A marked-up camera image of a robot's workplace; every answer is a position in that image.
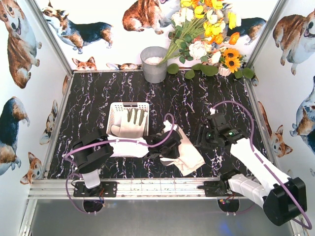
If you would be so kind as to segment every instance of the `white wall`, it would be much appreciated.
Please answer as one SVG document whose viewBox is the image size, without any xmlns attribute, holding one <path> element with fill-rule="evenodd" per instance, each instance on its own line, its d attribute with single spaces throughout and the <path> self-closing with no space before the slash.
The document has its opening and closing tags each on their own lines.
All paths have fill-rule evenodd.
<svg viewBox="0 0 315 236">
<path fill-rule="evenodd" d="M 278 20 L 292 14 L 307 16 L 314 8 L 314 0 L 290 0 Z M 300 177 L 305 182 L 308 197 L 307 215 L 315 224 L 315 177 L 310 172 L 310 169 L 315 170 L 315 155 L 300 136 L 290 135 L 292 124 L 296 124 L 296 112 L 300 104 L 313 90 L 315 55 L 311 55 L 297 66 L 296 75 L 291 73 L 292 64 L 287 60 L 284 66 L 280 64 L 281 55 L 282 50 L 276 47 L 271 33 L 254 63 L 259 78 L 259 86 L 255 88 L 255 92 L 258 100 L 264 105 L 272 130 L 275 132 L 283 124 L 283 140 L 293 148 L 293 152 L 277 158 L 277 161 L 284 172 L 291 170 L 294 177 Z"/>
<path fill-rule="evenodd" d="M 25 1 L 19 0 L 18 3 L 32 26 L 37 41 L 42 42 L 42 48 L 37 50 L 36 56 L 37 59 L 40 59 L 40 66 L 32 66 L 31 79 L 26 88 L 19 88 L 14 84 L 9 72 L 7 57 L 8 31 L 4 22 L 0 21 L 0 113 L 7 100 L 16 96 L 24 104 L 30 119 L 29 127 L 26 123 L 19 122 L 20 129 L 16 154 L 21 159 L 21 167 L 16 166 L 15 170 L 9 168 L 0 176 L 0 234 L 2 236 L 18 235 L 30 189 L 29 184 L 22 185 L 20 183 L 21 178 L 30 168 L 28 152 L 33 153 L 41 162 L 44 162 L 48 145 L 40 145 L 39 139 L 46 128 L 46 120 L 51 112 L 53 100 L 55 99 L 60 105 L 63 79 L 66 75 L 66 71 Z"/>
<path fill-rule="evenodd" d="M 242 18 L 260 17 L 268 20 L 277 1 L 278 0 L 231 0 L 229 2 L 233 3 L 233 10 L 240 14 Z M 37 2 L 41 8 L 45 8 L 49 1 L 37 0 Z M 131 7 L 135 0 L 121 0 L 119 3 L 115 1 L 90 0 L 89 4 L 83 0 L 51 0 L 50 2 L 54 9 L 66 10 L 69 13 L 68 19 L 76 24 L 105 22 L 113 25 L 114 43 L 111 49 L 107 49 L 105 41 L 100 40 L 83 47 L 83 54 L 80 55 L 78 51 L 72 49 L 72 46 L 62 42 L 58 38 L 56 31 L 50 27 L 67 57 L 69 64 L 72 66 L 72 69 L 76 69 L 72 58 L 87 61 L 91 56 L 94 57 L 98 70 L 109 69 L 106 66 L 108 62 L 115 64 L 141 64 L 140 53 L 146 47 L 161 46 L 168 48 L 169 46 L 170 40 L 168 39 L 168 33 L 173 30 L 171 25 L 162 28 L 164 34 L 161 35 L 155 34 L 152 28 L 145 29 L 143 32 L 126 31 L 123 28 L 122 18 L 124 12 Z M 247 36 L 241 37 L 236 45 L 228 46 L 239 49 L 243 55 L 245 54 L 249 58 L 258 39 L 251 45 L 245 46 L 244 44 L 248 42 L 247 39 Z M 169 63 L 173 62 L 183 66 L 178 59 L 170 60 Z M 187 61 L 184 66 L 189 67 L 196 63 L 196 61 Z"/>
</svg>

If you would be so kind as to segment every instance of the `white vase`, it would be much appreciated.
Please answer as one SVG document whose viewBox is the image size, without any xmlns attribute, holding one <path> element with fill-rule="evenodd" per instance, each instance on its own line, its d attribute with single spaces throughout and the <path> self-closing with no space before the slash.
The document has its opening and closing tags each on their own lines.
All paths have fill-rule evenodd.
<svg viewBox="0 0 315 236">
<path fill-rule="evenodd" d="M 219 66 L 219 75 L 228 76 L 232 73 L 229 68 L 225 68 L 224 66 Z"/>
</svg>

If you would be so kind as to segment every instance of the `white basket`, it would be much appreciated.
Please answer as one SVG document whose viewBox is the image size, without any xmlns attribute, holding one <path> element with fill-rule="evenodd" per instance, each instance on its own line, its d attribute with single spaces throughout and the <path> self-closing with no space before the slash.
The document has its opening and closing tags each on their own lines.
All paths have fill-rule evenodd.
<svg viewBox="0 0 315 236">
<path fill-rule="evenodd" d="M 107 122 L 107 134 L 112 134 L 112 125 L 120 126 L 122 122 L 122 114 L 124 109 L 131 110 L 132 108 L 140 109 L 148 113 L 146 125 L 144 127 L 143 136 L 149 135 L 149 104 L 147 102 L 113 102 L 110 105 L 109 118 Z"/>
</svg>

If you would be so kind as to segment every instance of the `marble tabletop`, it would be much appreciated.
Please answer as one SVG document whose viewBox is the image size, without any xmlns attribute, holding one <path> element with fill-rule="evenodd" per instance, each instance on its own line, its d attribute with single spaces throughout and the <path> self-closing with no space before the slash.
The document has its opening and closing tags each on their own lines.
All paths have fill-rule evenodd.
<svg viewBox="0 0 315 236">
<path fill-rule="evenodd" d="M 48 178 L 66 178 L 74 166 L 63 159 L 71 150 L 71 143 L 97 128 L 106 128 L 112 102 L 148 102 L 149 134 L 163 128 L 163 117 L 171 113 L 192 143 L 196 140 L 198 126 L 209 115 L 209 109 L 224 100 L 242 103 L 249 111 L 252 107 L 246 86 L 231 77 L 206 77 L 197 73 L 187 80 L 185 72 L 167 75 L 164 82 L 150 84 L 142 71 L 76 73 L 59 130 Z M 218 107 L 232 126 L 250 133 L 250 119 L 238 106 Z M 265 154 L 264 145 L 255 122 L 253 143 Z M 185 177 L 215 177 L 231 169 L 245 175 L 249 170 L 223 148 L 199 150 L 205 164 Z M 183 177 L 176 166 L 164 166 L 158 159 L 109 158 L 100 170 L 101 178 L 173 178 Z"/>
</svg>

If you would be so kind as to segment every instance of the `dog-patterned wallpaper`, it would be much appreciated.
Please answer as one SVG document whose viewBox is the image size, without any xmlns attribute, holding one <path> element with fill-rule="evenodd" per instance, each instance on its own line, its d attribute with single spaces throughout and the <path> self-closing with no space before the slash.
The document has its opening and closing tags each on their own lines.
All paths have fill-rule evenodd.
<svg viewBox="0 0 315 236">
<path fill-rule="evenodd" d="M 66 71 L 25 1 L 0 0 L 0 32 L 0 228 L 12 236 L 43 169 Z"/>
<path fill-rule="evenodd" d="M 255 87 L 279 166 L 306 184 L 315 221 L 315 2 L 288 0 L 254 64 Z"/>
<path fill-rule="evenodd" d="M 43 17 L 74 70 L 141 69 L 140 53 L 149 46 L 168 48 L 171 16 L 179 11 L 180 0 L 37 0 Z M 223 13 L 233 6 L 242 25 L 226 27 L 230 37 L 239 32 L 235 47 L 252 53 L 277 0 L 226 1 Z M 196 61 L 187 61 L 190 67 Z"/>
</svg>

